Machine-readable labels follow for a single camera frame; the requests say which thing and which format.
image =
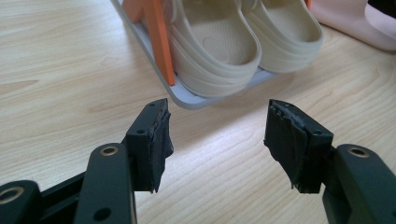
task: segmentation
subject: black plastic part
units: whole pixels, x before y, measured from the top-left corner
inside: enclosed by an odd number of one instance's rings
[[[270,100],[264,144],[300,193],[319,193],[333,134],[296,106]]]
[[[42,215],[37,183],[21,180],[0,187],[0,223],[36,223]]]
[[[368,3],[382,13],[396,19],[396,1],[395,0],[369,0]]]
[[[41,193],[45,210],[38,223],[73,223],[84,175],[76,175]]]
[[[333,167],[346,198],[323,195],[329,223],[396,223],[396,177],[372,150],[341,145]],[[346,213],[346,204],[350,206]]]
[[[166,99],[152,102],[145,106],[122,140],[129,150],[135,191],[158,191],[165,159],[173,153],[170,116]]]
[[[103,145],[90,156],[75,216],[76,224],[136,223],[128,152]]]

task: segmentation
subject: orange rack support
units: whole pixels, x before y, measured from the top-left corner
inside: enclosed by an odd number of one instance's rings
[[[305,3],[308,9],[311,9],[311,0],[305,0]]]
[[[175,74],[161,0],[124,0],[122,8],[131,22],[146,18],[154,60],[169,86],[175,85]]]

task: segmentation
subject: white slipper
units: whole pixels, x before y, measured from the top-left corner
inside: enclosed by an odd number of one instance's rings
[[[303,0],[241,0],[243,13],[262,46],[260,67],[288,73],[318,55],[322,32]]]
[[[382,50],[396,50],[396,20],[367,0],[314,0],[312,14],[328,25]]]
[[[233,0],[164,0],[177,76],[204,97],[246,87],[262,56],[260,43]]]

